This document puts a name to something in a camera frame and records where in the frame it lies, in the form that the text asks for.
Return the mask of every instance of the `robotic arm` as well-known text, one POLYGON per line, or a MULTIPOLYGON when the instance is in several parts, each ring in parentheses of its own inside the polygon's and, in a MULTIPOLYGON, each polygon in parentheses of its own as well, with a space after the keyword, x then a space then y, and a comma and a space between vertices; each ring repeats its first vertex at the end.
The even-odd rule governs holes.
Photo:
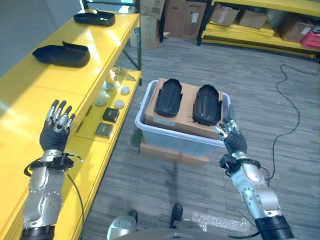
POLYGON ((66 103, 62 101, 58 106, 59 101, 55 100, 51 105, 40 135, 44 153, 40 161, 33 161, 24 171, 30 181, 21 240, 54 238, 54 225, 63 204, 61 189, 65 179, 64 172, 72 168, 74 163, 68 158, 68 154, 63 153, 76 116, 72 114, 69 118, 71 106, 62 114, 66 103))
POLYGON ((229 155, 224 155, 220 166, 231 177, 248 212, 264 240, 295 239, 281 211, 275 192, 270 189, 259 168, 260 163, 247 155, 247 143, 234 120, 213 127, 221 135, 229 155))

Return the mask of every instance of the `bubble wrap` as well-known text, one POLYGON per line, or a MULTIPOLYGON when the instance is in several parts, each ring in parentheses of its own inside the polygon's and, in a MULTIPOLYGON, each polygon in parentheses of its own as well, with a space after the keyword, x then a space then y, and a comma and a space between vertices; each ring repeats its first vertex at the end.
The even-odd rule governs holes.
POLYGON ((250 231, 250 223, 244 217, 239 220, 229 220, 217 216, 205 215, 199 212, 192 213, 192 221, 197 222, 203 231, 207 232, 207 225, 218 228, 234 230, 248 234, 250 231))

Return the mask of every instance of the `clear plastic bin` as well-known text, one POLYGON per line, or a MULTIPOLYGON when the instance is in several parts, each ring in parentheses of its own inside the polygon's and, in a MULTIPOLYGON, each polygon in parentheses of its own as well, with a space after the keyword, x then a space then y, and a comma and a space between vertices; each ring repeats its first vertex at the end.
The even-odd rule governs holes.
MULTIPOLYGON (((143 139, 146 144, 170 149, 176 152, 190 154, 198 157, 216 152, 225 148, 222 140, 211 139, 202 136, 191 135, 183 132, 172 131, 156 126, 145 124, 146 110, 158 81, 149 83, 146 93, 140 105, 139 112, 135 117, 135 125, 142 130, 143 139)), ((223 117, 229 116, 230 97, 223 93, 223 117)))

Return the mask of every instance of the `black cable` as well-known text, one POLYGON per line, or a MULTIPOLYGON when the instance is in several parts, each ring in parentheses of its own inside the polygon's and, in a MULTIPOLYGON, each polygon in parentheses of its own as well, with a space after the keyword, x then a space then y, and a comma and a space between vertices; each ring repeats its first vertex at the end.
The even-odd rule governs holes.
POLYGON ((305 71, 299 70, 299 69, 297 69, 297 68, 295 68, 295 67, 293 67, 293 66, 289 66, 289 65, 287 65, 287 64, 281 64, 281 65, 280 65, 280 70, 281 70, 281 72, 284 74, 285 78, 284 78, 284 80, 281 80, 281 81, 277 82, 277 84, 276 84, 275 87, 276 87, 277 92, 278 92, 282 97, 284 97, 286 100, 288 100, 288 102, 291 103, 291 105, 293 106, 293 108, 296 110, 297 116, 298 116, 298 120, 297 120, 296 125, 294 126, 294 128, 293 128, 291 131, 276 136, 276 138, 275 138, 274 141, 273 141, 273 145, 272 145, 272 164, 273 164, 273 170, 272 170, 272 175, 271 175, 271 177, 270 177, 269 179, 267 179, 267 180, 268 180, 268 186, 269 186, 270 180, 275 176, 275 172, 276 172, 276 164, 275 164, 275 145, 276 145, 276 142, 277 142, 278 138, 280 138, 280 137, 282 137, 282 136, 286 136, 286 135, 292 134, 292 133, 297 129, 297 127, 298 127, 299 124, 300 124, 300 111, 299 111, 299 109, 296 107, 296 105, 295 105, 287 96, 285 96, 285 95, 279 90, 279 84, 287 81, 287 79, 288 79, 288 76, 287 76, 287 74, 285 73, 285 71, 283 70, 283 67, 291 68, 291 69, 296 70, 297 72, 302 73, 302 74, 308 74, 308 75, 317 75, 317 74, 318 74, 318 71, 317 71, 317 72, 305 72, 305 71))
POLYGON ((230 235, 228 235, 228 238, 231 238, 231 239, 251 239, 255 236, 258 236, 259 234, 260 234, 260 232, 256 232, 256 233, 248 235, 248 236, 230 236, 230 235))
POLYGON ((85 208, 84 208, 84 203, 82 202, 82 198, 81 198, 81 194, 79 192, 79 189, 75 183, 75 181, 72 179, 72 177, 69 175, 69 172, 68 170, 66 170, 66 175, 67 177, 70 179, 71 183, 73 184, 75 190, 76 190, 76 193, 78 194, 78 197, 79 197, 79 200, 80 200, 80 205, 81 205, 81 215, 82 215, 82 229, 81 229, 81 232, 80 232, 80 236, 82 234, 82 231, 84 230, 84 227, 85 227, 85 208))
POLYGON ((31 166, 31 164, 34 164, 35 162, 38 162, 41 159, 41 157, 37 158, 36 160, 30 162, 23 170, 23 173, 25 175, 27 175, 28 177, 31 177, 31 173, 29 172, 29 168, 31 166))

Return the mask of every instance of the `plastic storage container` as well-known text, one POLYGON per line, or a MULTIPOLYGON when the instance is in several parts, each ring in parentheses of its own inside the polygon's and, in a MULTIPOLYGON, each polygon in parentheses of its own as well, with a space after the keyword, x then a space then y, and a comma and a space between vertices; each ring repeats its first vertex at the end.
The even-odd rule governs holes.
MULTIPOLYGON (((143 138, 146 144, 198 157, 203 157, 210 153, 216 152, 221 148, 225 148, 225 144, 222 140, 146 125, 145 112, 157 83, 157 80, 149 83, 146 93, 142 99, 139 112, 135 117, 135 125, 142 130, 143 138)), ((222 107, 224 118, 229 116, 229 106, 230 97, 223 93, 222 107)))
POLYGON ((320 34, 309 31, 302 39, 301 45, 305 48, 320 49, 320 34))

